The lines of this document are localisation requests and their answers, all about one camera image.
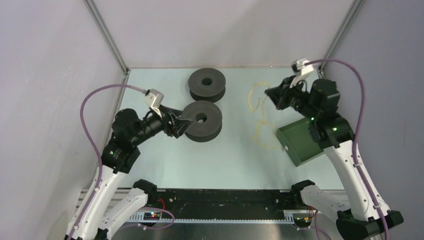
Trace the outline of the dark grey spool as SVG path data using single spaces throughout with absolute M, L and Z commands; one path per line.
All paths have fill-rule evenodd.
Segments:
M 195 101 L 216 103 L 226 92 L 226 77 L 215 68 L 205 67 L 194 71 L 187 83 L 189 93 Z
M 209 142 L 222 130 L 222 112 L 217 105 L 209 101 L 199 100 L 188 104 L 181 117 L 193 120 L 184 134 L 194 142 Z

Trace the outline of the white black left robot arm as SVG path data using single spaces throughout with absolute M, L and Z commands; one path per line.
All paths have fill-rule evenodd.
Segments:
M 117 188 L 141 154 L 138 146 L 160 132 L 177 139 L 192 123 L 192 119 L 182 117 L 182 111 L 162 105 L 159 113 L 151 109 L 144 118 L 139 118 L 131 108 L 120 110 L 112 123 L 111 138 L 101 153 L 96 176 L 64 238 L 110 240 L 138 209 L 156 206 L 157 186 L 140 179 L 123 200 L 107 210 Z

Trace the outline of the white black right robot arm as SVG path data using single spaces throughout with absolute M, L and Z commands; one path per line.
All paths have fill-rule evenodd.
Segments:
M 329 158 L 346 192 L 347 204 L 338 202 L 310 180 L 292 186 L 291 204 L 297 209 L 313 207 L 331 219 L 345 240 L 365 240 L 383 234 L 404 222 L 380 196 L 362 162 L 355 134 L 338 113 L 340 93 L 329 79 L 315 80 L 308 91 L 285 78 L 279 86 L 265 90 L 278 110 L 293 108 L 308 119 L 312 140 Z

